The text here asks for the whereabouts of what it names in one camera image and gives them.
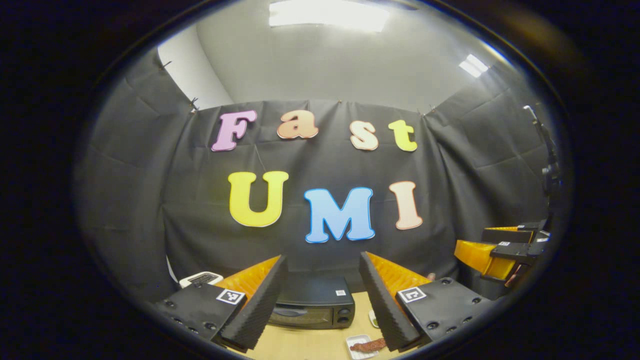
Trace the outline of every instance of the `table surface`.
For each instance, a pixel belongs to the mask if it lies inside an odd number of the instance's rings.
[[[369,294],[364,291],[351,295],[355,302],[356,313],[353,323],[348,328],[302,330],[267,324],[255,349],[242,355],[256,360],[351,360],[346,342],[348,337],[362,334],[369,335],[372,340],[382,337],[380,329],[373,327],[369,321],[369,311],[372,309]],[[378,355],[370,357],[370,359],[385,360],[398,355],[397,350],[390,352],[385,347],[379,351]]]

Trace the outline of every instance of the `ceiling light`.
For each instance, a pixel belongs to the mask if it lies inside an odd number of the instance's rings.
[[[344,0],[286,0],[269,5],[271,27],[326,24],[380,32],[389,12]]]
[[[478,58],[471,54],[467,56],[467,59],[461,62],[458,66],[463,68],[469,74],[473,75],[475,78],[489,69],[485,64],[478,60]]]

